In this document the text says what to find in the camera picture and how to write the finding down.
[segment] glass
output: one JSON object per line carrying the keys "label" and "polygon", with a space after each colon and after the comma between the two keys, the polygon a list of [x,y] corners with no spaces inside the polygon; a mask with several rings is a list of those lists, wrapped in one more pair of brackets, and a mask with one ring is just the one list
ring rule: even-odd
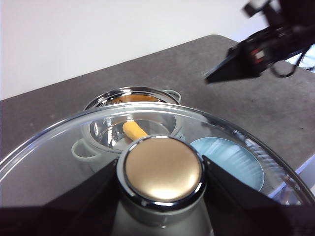
{"label": "glass", "polygon": [[172,135],[189,144],[205,137],[230,140],[262,167],[261,193],[284,205],[314,201],[295,172],[240,127],[192,108],[142,102],[82,112],[22,144],[0,164],[1,206],[41,206],[82,183],[131,143],[122,130],[131,119],[148,134]]}

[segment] stainless steel pot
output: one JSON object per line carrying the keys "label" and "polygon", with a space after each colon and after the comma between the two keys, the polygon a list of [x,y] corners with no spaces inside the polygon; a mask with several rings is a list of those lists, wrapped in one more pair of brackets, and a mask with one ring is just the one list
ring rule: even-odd
{"label": "stainless steel pot", "polygon": [[98,96],[84,110],[125,102],[166,102],[180,104],[181,95],[170,89],[161,91],[140,86],[123,87]]}
{"label": "stainless steel pot", "polygon": [[[104,93],[91,101],[85,110],[116,103],[154,101],[179,104],[181,96],[173,90],[156,90],[148,87],[124,87]],[[136,121],[147,134],[165,134],[183,139],[182,121],[177,116],[159,114],[124,114],[92,121],[81,127],[83,138],[76,141],[71,152],[81,161],[87,162],[94,172],[118,157],[132,142],[125,136],[123,124]]]}

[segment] blue dish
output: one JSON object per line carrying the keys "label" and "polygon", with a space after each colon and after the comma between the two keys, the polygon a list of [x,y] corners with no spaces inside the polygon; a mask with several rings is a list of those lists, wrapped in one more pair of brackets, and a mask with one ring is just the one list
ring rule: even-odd
{"label": "blue dish", "polygon": [[191,145],[238,180],[260,191],[264,184],[264,171],[257,159],[242,146],[227,139],[206,137]]}

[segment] pot lid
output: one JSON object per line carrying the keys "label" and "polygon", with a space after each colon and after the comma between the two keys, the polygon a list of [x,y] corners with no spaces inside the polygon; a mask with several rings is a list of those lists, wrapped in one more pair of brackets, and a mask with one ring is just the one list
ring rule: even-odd
{"label": "pot lid", "polygon": [[[0,164],[2,207],[41,206],[119,158],[132,140],[122,125],[134,120],[149,135],[191,144],[241,182],[281,204],[313,201],[294,171],[255,137],[221,118],[167,103],[104,106],[43,130]],[[285,194],[280,191],[285,187]]]}

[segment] countertop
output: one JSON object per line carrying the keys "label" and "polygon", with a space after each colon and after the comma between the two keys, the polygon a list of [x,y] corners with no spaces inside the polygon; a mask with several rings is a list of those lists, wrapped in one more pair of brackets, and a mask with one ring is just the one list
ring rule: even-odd
{"label": "countertop", "polygon": [[[236,42],[210,35],[1,101],[1,158],[45,127],[80,112],[96,96],[125,86],[174,89],[182,105],[239,125],[297,170],[315,153],[315,74],[205,85],[202,76]],[[289,71],[286,62],[279,70]]]}

